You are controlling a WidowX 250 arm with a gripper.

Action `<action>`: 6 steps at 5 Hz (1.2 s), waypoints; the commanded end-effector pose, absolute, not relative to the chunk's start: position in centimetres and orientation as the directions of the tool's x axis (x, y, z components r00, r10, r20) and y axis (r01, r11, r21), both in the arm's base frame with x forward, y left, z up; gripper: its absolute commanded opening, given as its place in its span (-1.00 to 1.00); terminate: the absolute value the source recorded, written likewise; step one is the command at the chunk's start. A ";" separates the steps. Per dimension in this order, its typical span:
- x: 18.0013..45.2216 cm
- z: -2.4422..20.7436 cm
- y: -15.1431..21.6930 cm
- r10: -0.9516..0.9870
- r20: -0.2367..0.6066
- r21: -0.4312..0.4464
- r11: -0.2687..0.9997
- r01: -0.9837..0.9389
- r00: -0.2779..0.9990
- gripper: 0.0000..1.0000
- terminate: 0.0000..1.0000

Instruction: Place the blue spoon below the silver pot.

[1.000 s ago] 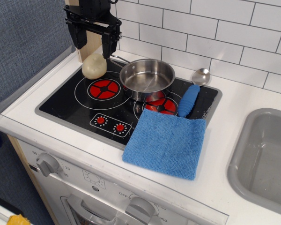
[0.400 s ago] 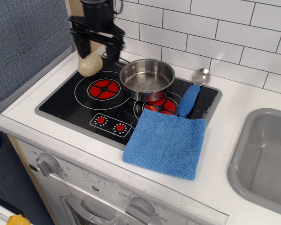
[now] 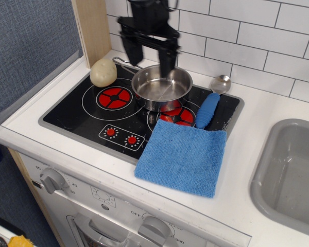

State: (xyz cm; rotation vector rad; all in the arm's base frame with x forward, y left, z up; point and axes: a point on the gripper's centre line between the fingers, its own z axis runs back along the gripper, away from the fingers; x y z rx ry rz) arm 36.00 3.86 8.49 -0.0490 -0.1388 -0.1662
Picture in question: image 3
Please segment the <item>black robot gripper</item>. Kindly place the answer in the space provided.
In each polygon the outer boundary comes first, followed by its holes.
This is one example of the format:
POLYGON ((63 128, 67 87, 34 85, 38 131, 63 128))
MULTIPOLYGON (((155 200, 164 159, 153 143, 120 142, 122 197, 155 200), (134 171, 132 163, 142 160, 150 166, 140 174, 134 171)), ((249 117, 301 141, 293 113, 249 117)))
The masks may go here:
POLYGON ((159 51, 161 78, 175 68, 179 33, 169 24, 169 14, 176 10, 168 1, 130 1, 132 17, 120 16, 121 39, 129 62, 136 66, 143 60, 143 47, 159 51))

